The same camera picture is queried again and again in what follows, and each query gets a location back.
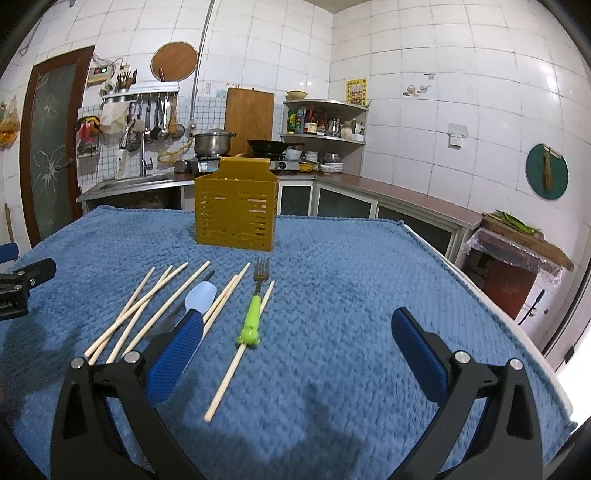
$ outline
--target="door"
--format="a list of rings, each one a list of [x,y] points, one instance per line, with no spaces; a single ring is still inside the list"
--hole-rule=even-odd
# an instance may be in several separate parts
[[[76,173],[74,124],[93,47],[33,67],[22,113],[20,173],[31,246],[82,215]]]

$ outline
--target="bowl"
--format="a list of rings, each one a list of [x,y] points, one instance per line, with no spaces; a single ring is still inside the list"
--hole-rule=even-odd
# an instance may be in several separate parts
[[[285,98],[288,102],[295,102],[297,100],[303,100],[308,96],[308,92],[303,90],[287,90]]]
[[[321,165],[320,171],[324,175],[332,175],[332,173],[335,171],[335,169],[334,169],[334,167],[331,167],[330,165]]]

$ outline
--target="blue towel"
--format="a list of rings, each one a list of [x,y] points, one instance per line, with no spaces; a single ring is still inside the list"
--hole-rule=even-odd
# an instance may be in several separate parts
[[[57,264],[55,278],[31,292],[31,313],[0,323],[3,410],[45,473],[71,358],[113,322],[152,266],[148,286],[166,267],[185,261],[189,267],[155,297],[133,334],[206,260],[219,289],[260,257],[270,259],[277,281],[261,317],[262,342],[244,354],[213,421],[205,423],[203,415],[236,352],[254,291],[252,267],[158,407],[208,480],[387,478],[436,412],[392,339],[390,318],[400,306],[451,350],[498,365],[521,358],[537,403],[544,460],[567,439],[572,425],[540,366],[402,225],[279,217],[271,253],[197,245],[194,233],[191,213],[102,207],[17,262],[18,268],[51,256]],[[146,465],[121,406],[111,405],[132,458]],[[482,406],[479,400],[473,408],[447,468],[465,453]]]

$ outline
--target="metal pipe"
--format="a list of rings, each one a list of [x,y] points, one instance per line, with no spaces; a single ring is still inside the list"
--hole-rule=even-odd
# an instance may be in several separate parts
[[[207,28],[212,17],[213,6],[216,0],[210,0],[207,14],[205,15],[205,23],[203,24],[203,31],[201,32],[201,42],[199,42],[199,51],[197,52],[197,66],[195,67],[195,76],[193,78],[193,90],[191,92],[191,115],[190,122],[195,122],[195,96],[197,95],[197,80],[199,79],[199,70],[201,69],[201,59],[203,57],[203,47],[205,45],[205,36],[207,35]]]

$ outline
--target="round cutting board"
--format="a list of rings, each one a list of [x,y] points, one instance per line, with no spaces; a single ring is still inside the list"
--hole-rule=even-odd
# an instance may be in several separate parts
[[[550,185],[544,182],[544,156],[546,154],[550,160]],[[564,157],[542,143],[532,148],[527,156],[525,175],[533,191],[546,200],[556,200],[562,197],[569,184],[569,169]]]
[[[152,57],[152,74],[160,80],[158,72],[164,71],[166,82],[178,82],[191,75],[197,66],[197,52],[188,43],[167,43]]]

